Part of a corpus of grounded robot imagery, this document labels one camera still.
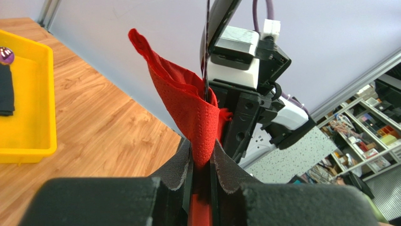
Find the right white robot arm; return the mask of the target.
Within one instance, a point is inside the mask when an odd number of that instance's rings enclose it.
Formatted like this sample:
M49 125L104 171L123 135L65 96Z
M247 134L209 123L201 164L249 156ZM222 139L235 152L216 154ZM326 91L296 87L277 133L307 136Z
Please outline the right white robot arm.
M260 94L256 90L221 81L209 82L219 108L233 114L224 126L222 147L236 163L245 156L255 129L270 134L269 144L280 150L291 147L315 125L309 113L277 94Z

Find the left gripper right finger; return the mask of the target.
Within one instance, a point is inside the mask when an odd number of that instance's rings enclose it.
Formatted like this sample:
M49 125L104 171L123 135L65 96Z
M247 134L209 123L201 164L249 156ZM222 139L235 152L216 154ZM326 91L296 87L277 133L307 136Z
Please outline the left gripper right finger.
M247 206L242 185L260 184L215 142L210 158L211 223L214 226L246 226Z

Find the black knife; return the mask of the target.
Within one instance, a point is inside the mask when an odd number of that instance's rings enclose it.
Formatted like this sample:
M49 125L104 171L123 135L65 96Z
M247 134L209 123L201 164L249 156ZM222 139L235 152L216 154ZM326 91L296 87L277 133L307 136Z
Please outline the black knife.
M202 62L201 62L201 72L203 81L203 99L207 103L209 102L209 80L207 75L207 64L208 64L208 38L209 38L209 11L210 11L210 0L206 0L206 20L203 32L203 44L202 44Z

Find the red paper napkin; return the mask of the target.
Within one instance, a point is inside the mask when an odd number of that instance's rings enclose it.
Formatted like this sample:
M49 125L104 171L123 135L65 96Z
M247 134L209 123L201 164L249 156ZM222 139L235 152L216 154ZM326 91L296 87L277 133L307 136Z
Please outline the red paper napkin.
M211 90L210 101L203 100L204 83L194 72L168 61L151 48L137 29L128 32L136 51L146 60L153 84L181 133L191 142L194 163L189 225L211 226L209 198L210 165L216 141L222 140L224 126L232 118L220 109Z

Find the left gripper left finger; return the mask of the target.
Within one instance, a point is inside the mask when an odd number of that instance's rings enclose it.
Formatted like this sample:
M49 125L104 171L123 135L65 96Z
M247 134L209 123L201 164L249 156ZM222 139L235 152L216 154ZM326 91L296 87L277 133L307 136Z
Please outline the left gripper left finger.
M175 155L150 175L160 181L152 212L154 226L187 225L192 173L191 142L182 139Z

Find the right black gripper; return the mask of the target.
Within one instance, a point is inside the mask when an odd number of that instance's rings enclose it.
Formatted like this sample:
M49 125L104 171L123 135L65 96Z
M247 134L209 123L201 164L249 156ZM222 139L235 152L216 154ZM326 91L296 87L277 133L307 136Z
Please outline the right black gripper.
M210 81L219 108L226 108L232 118L223 132L223 149L236 163L248 148L253 128L257 123L269 124L276 118L276 108L271 95L260 93L245 87Z

